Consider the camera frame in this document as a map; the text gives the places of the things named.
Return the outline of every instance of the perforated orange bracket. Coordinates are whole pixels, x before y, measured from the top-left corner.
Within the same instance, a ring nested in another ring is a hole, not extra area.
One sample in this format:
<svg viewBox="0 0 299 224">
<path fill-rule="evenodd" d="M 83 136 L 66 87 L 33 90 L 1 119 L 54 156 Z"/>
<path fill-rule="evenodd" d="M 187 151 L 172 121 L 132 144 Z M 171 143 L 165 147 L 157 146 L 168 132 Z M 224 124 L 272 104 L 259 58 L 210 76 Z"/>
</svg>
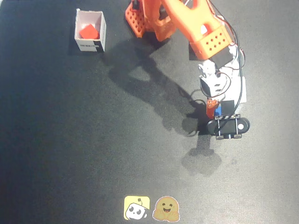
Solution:
<svg viewBox="0 0 299 224">
<path fill-rule="evenodd" d="M 140 6 L 138 11 L 133 10 L 133 4 L 132 2 L 130 3 L 130 5 L 126 10 L 126 20 L 129 23 L 135 35 L 141 38 L 146 31 L 142 1 L 140 1 Z"/>
<path fill-rule="evenodd" d="M 139 38 L 146 31 L 155 32 L 157 40 L 164 41 L 176 31 L 176 25 L 169 16 L 160 19 L 161 0 L 139 0 L 139 10 L 133 9 L 132 2 L 126 10 L 126 20 Z"/>
<path fill-rule="evenodd" d="M 206 115 L 208 116 L 209 119 L 214 119 L 214 112 L 219 106 L 219 101 L 218 100 L 212 100 L 208 99 L 206 102 Z"/>
</svg>

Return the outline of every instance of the logo sticker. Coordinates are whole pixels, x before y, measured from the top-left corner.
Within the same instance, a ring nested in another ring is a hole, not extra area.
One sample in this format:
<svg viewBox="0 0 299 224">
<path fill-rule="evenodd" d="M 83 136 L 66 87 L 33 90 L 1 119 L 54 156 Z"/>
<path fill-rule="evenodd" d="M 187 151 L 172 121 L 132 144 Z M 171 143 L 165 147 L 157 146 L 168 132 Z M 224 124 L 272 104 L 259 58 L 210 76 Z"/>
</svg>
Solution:
<svg viewBox="0 0 299 224">
<path fill-rule="evenodd" d="M 178 222 L 180 217 L 177 200 L 170 196 L 161 197 L 156 202 L 153 218 L 157 221 Z"/>
<path fill-rule="evenodd" d="M 126 220 L 146 218 L 150 209 L 150 198 L 146 196 L 126 196 L 123 216 Z"/>
</svg>

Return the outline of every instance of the small red object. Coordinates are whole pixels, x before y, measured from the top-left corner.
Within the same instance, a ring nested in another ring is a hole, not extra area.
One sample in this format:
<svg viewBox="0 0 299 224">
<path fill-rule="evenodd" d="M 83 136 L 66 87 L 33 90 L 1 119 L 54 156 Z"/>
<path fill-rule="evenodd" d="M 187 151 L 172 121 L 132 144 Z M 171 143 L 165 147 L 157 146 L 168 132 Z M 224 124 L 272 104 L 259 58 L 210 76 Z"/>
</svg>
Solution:
<svg viewBox="0 0 299 224">
<path fill-rule="evenodd" d="M 93 27 L 92 24 L 86 26 L 83 30 L 81 30 L 80 35 L 83 39 L 98 39 L 99 33 L 96 28 Z"/>
</svg>

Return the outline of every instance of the black mat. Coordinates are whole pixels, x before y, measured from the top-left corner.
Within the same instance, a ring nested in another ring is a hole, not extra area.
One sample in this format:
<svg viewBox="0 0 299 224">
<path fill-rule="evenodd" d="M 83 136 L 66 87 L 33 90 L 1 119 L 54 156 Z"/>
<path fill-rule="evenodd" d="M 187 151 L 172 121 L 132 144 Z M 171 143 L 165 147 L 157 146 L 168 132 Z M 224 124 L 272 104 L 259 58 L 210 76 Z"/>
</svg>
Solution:
<svg viewBox="0 0 299 224">
<path fill-rule="evenodd" d="M 2 3 L 3 223 L 131 223 L 128 195 L 150 213 L 172 196 L 186 224 L 298 223 L 299 2 L 215 4 L 247 53 L 240 140 L 193 135 L 206 117 L 188 42 L 136 39 L 127 0 Z M 76 8 L 104 12 L 105 54 L 79 51 Z"/>
</svg>

